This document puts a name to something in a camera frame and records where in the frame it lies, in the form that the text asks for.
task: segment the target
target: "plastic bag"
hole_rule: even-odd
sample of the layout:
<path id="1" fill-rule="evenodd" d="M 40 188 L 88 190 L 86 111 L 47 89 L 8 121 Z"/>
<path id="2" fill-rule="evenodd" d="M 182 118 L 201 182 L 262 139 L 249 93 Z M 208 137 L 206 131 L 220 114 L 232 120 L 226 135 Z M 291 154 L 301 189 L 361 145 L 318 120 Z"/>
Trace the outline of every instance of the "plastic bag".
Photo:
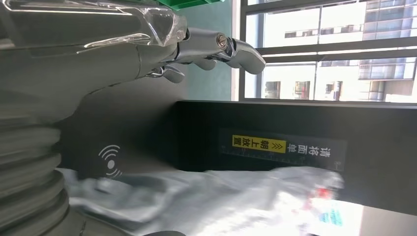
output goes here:
<path id="1" fill-rule="evenodd" d="M 119 43 L 164 47 L 183 40 L 187 31 L 185 17 L 158 5 L 80 0 L 4 0 L 2 4 L 9 11 L 2 20 L 15 26 L 8 32 L 9 48 L 91 49 Z"/>
<path id="2" fill-rule="evenodd" d="M 311 167 L 269 172 L 162 172 L 68 181 L 70 204 L 132 235 L 303 235 L 342 187 L 339 174 Z"/>

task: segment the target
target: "wireless signal icon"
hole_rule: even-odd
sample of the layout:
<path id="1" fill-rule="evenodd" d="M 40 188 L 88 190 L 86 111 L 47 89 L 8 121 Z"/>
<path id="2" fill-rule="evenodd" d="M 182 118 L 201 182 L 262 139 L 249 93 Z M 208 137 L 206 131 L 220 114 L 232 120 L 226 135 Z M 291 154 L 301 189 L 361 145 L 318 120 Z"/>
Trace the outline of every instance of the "wireless signal icon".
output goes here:
<path id="1" fill-rule="evenodd" d="M 109 178 L 115 178 L 121 176 L 123 172 L 116 168 L 115 158 L 117 157 L 117 153 L 119 152 L 120 147 L 117 145 L 108 145 L 107 147 L 103 148 L 100 153 L 98 154 L 101 159 L 107 162 L 107 172 L 106 175 Z"/>

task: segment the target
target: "green container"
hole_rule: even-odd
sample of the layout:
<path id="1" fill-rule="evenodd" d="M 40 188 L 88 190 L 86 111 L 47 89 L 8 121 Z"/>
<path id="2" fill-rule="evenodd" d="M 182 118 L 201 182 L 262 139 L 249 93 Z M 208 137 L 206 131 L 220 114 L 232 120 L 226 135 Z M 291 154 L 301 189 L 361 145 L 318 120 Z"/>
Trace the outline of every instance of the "green container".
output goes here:
<path id="1" fill-rule="evenodd" d="M 223 2 L 224 0 L 158 0 L 158 2 L 177 11 L 187 7 L 210 4 L 218 1 Z"/>

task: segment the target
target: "window frame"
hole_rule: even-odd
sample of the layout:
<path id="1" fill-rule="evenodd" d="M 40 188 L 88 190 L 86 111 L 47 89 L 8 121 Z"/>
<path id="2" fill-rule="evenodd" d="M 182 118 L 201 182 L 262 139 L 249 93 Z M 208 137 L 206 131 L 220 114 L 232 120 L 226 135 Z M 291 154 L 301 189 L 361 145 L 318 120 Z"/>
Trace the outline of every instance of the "window frame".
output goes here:
<path id="1" fill-rule="evenodd" d="M 368 0 L 357 0 L 356 2 L 364 2 Z M 265 0 L 259 0 L 257 4 L 248 5 L 248 0 L 241 0 L 240 6 L 240 40 L 246 41 L 246 20 L 247 16 L 259 14 L 258 19 L 258 40 L 257 50 L 264 56 L 267 63 L 282 63 L 282 62 L 307 62 L 316 61 L 316 64 L 320 61 L 333 61 L 333 60 L 361 60 L 361 59 L 385 59 L 385 58 L 410 58 L 417 56 L 417 49 L 403 49 L 403 50 L 387 50 L 387 51 L 367 51 L 360 53 L 340 53 L 340 54 L 318 54 L 318 52 L 332 52 L 332 51 L 344 51 L 344 50 L 368 50 L 368 49 L 383 49 L 383 48 L 403 48 L 417 46 L 417 36 L 403 37 L 403 38 L 390 38 L 390 39 L 376 39 L 366 41 L 355 42 L 342 42 L 342 43 L 328 43 L 328 44 L 314 44 L 314 45 L 298 45 L 298 46 L 283 46 L 283 47 L 270 47 L 264 48 L 264 30 L 265 30 L 265 17 L 263 13 L 274 11 L 289 11 L 294 9 L 301 9 L 306 7 L 320 7 L 326 5 L 333 5 L 342 2 L 353 2 L 352 0 L 279 0 L 266 2 Z M 296 55 L 296 56 L 279 56 L 279 54 L 292 54 L 292 53 L 311 53 L 316 52 L 316 55 Z M 269 99 L 262 98 L 262 73 L 256 76 L 256 98 L 245 97 L 245 71 L 239 70 L 239 101 L 256 101 L 256 102 L 294 102 L 294 103 L 340 103 L 340 104 L 370 104 L 370 103 L 387 103 L 387 102 L 344 102 L 344 101 L 317 101 L 317 100 L 288 100 L 288 99 Z M 414 69 L 412 79 L 416 77 L 416 70 Z"/>

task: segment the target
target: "arrow symbol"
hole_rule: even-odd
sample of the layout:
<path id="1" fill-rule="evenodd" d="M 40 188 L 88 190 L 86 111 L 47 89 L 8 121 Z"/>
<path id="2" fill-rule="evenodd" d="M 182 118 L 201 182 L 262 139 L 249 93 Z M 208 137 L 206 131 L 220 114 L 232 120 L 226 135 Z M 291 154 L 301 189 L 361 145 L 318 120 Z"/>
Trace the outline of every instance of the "arrow symbol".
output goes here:
<path id="1" fill-rule="evenodd" d="M 272 146 L 273 146 L 272 147 L 273 149 L 281 149 L 281 148 L 283 148 L 281 144 L 272 143 Z"/>

